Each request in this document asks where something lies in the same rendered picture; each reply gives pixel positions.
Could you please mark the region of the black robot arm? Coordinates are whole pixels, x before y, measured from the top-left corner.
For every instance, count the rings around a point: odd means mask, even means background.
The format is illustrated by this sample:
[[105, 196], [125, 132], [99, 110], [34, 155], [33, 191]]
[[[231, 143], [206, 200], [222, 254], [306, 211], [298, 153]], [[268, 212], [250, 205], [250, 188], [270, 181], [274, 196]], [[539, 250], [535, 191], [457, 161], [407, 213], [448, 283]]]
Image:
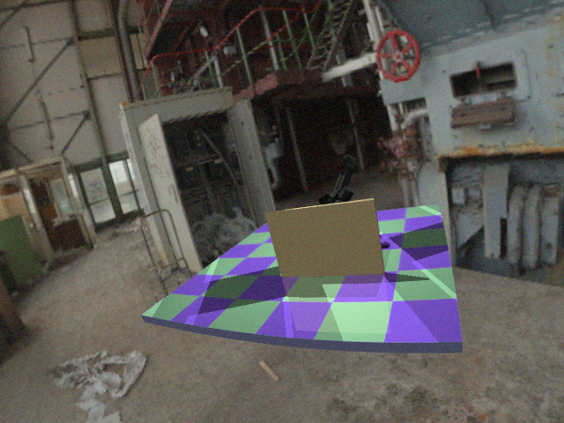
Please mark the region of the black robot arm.
[[338, 181], [330, 194], [333, 204], [336, 202], [349, 202], [354, 191], [352, 191], [348, 184], [352, 178], [353, 172], [358, 166], [357, 160], [349, 154], [343, 155], [340, 166], [342, 171], [338, 177]]

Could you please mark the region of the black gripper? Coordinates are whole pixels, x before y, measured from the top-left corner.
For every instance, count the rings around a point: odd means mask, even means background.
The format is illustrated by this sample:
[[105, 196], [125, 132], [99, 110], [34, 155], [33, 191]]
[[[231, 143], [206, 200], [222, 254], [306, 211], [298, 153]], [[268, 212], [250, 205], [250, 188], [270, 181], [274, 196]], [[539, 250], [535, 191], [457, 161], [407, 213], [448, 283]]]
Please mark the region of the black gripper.
[[320, 205], [333, 204], [332, 199], [333, 198], [331, 197], [330, 193], [326, 193], [322, 197], [318, 198], [318, 202], [320, 203]]

